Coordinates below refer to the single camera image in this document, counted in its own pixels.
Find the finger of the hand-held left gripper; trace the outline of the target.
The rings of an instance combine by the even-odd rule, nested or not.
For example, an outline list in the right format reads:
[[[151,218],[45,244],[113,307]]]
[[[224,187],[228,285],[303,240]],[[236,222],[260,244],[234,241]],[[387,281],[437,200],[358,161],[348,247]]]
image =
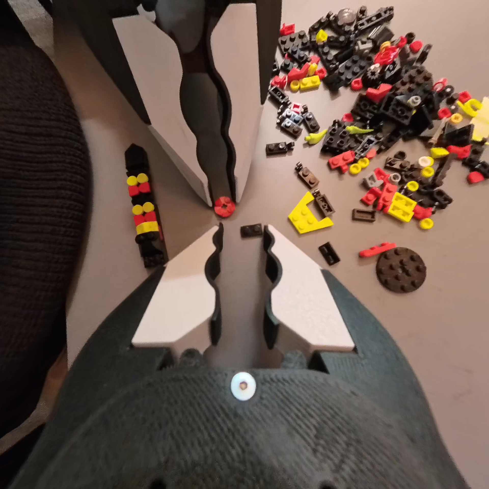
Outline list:
[[[180,105],[182,65],[174,40],[146,17],[119,17],[113,26],[149,116],[149,129],[180,173],[211,207],[197,140]]]
[[[257,8],[255,3],[206,2],[206,47],[211,79],[211,189],[239,203],[247,184],[260,118]]]

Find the black red yellow lego assembly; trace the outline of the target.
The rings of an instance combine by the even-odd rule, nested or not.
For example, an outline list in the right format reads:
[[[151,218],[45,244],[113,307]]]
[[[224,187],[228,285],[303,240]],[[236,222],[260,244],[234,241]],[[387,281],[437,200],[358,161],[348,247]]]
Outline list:
[[[137,144],[125,150],[126,184],[131,199],[135,242],[145,268],[165,265],[168,253],[152,185],[147,152]]]

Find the pile of lego pieces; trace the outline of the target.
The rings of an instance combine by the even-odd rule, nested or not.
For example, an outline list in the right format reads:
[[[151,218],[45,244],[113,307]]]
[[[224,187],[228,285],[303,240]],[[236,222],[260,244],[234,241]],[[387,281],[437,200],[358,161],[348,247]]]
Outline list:
[[[410,162],[398,151],[365,174],[360,199],[365,208],[353,209],[351,218],[374,223],[383,213],[401,223],[416,220],[428,231],[435,213],[453,203],[443,184],[454,162],[468,168],[468,184],[488,180],[488,140],[472,140],[472,118],[456,104],[474,98],[456,92],[446,78],[434,81],[425,67],[432,45],[413,32],[396,37],[389,28],[393,17],[393,6],[371,14],[361,6],[329,12],[308,31],[282,24],[278,49],[283,61],[274,63],[268,97],[278,108],[277,128],[292,141],[266,144],[266,155],[292,151],[306,129],[305,144],[321,143],[331,170],[357,175],[397,142],[417,139],[429,155]],[[286,93],[320,84],[332,95],[341,88],[358,93],[350,111],[324,130],[307,105],[293,103]]]

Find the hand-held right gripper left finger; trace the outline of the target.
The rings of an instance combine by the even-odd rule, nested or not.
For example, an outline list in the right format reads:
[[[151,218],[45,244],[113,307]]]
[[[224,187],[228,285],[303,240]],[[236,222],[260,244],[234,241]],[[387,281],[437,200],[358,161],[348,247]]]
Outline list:
[[[132,345],[206,350],[222,333],[220,295],[223,224],[213,226],[171,259],[149,301]]]

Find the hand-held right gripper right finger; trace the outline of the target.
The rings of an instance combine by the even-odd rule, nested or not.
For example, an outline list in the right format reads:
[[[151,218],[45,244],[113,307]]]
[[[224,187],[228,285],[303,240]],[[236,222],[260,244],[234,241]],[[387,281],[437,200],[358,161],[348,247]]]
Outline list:
[[[270,350],[353,351],[355,343],[323,269],[272,225],[263,237],[266,276],[264,337]]]

